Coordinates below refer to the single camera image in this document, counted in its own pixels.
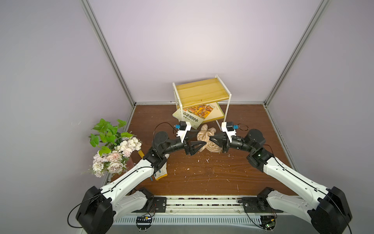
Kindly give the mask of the white wooden two-tier bookshelf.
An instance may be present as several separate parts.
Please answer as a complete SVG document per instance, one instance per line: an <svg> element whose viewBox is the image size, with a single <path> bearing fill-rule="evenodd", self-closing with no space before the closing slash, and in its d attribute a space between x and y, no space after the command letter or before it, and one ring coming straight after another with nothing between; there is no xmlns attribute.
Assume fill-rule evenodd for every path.
<svg viewBox="0 0 374 234"><path fill-rule="evenodd" d="M175 105L177 107L177 113L179 114L180 120L189 121L188 117L183 114L184 110L188 110L192 107L199 107L205 104L218 104L219 102L226 100L227 107L226 111L222 113L223 116L212 119L215 122L218 122L218 120L222 120L223 122L226 121L232 94L218 75L216 75L214 79L207 79L181 85L173 83L172 86L175 97Z"/></svg>

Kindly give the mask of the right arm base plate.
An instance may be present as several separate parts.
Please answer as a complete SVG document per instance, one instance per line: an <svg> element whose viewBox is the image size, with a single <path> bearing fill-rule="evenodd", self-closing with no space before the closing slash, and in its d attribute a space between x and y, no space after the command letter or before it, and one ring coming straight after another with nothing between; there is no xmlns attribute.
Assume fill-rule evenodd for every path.
<svg viewBox="0 0 374 234"><path fill-rule="evenodd" d="M283 213L270 207L265 199L258 197L244 197L238 201L246 213Z"/></svg>

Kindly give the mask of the brown striped cloth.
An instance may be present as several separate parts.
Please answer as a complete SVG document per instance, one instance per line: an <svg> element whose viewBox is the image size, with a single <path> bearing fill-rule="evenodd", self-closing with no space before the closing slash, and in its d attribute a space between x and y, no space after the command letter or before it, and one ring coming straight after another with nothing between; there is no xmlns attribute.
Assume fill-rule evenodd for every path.
<svg viewBox="0 0 374 234"><path fill-rule="evenodd" d="M202 125L199 133L197 134L197 140L206 142L206 145L204 145L199 152L203 152L205 149L211 153L222 152L222 148L210 140L210 137L213 137L216 131L217 130L215 128L209 128L207 124Z"/></svg>

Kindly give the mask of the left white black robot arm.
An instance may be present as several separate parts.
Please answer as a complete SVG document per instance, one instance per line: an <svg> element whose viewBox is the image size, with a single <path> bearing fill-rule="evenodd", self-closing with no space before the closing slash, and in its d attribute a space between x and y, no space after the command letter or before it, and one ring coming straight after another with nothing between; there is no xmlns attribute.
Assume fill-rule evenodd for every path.
<svg viewBox="0 0 374 234"><path fill-rule="evenodd" d="M169 139L165 131L156 133L152 146L131 170L101 188L88 189L83 200L75 208L76 220L88 234L105 234L113 223L124 215L141 210L151 197L147 190L129 193L145 179L153 176L166 164L166 155L184 150L187 155L196 154L206 145L205 141L192 141L197 131L178 131L176 139Z"/></svg>

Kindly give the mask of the colourful China history picture book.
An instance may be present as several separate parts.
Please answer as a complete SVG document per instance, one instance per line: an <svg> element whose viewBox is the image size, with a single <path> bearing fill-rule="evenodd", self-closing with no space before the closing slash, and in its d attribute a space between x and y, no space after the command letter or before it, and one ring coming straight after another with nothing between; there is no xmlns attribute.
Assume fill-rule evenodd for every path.
<svg viewBox="0 0 374 234"><path fill-rule="evenodd" d="M179 108L172 116L179 121L189 122L192 128L197 129L203 122L210 120L216 110L213 104L202 104L183 110Z"/></svg>

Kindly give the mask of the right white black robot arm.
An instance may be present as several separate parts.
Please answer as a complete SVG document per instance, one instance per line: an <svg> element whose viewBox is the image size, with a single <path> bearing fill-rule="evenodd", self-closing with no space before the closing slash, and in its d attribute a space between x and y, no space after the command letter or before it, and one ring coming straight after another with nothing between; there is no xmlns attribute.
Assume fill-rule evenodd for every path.
<svg viewBox="0 0 374 234"><path fill-rule="evenodd" d="M350 228L352 213L345 193L337 187L327 188L293 170L264 148L261 131L251 129L245 137L225 131L210 137L224 152L233 148L248 152L247 160L259 171L275 178L299 198L287 196L271 188L259 197L274 210L281 210L310 223L320 234L342 234Z"/></svg>

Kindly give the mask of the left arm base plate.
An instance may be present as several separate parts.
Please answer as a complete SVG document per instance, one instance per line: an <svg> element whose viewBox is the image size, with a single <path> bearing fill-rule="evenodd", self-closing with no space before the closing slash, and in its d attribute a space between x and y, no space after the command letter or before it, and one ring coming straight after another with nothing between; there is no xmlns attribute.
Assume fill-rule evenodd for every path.
<svg viewBox="0 0 374 234"><path fill-rule="evenodd" d="M166 197L152 197L147 200L142 209L136 210L134 213L165 213L166 204Z"/></svg>

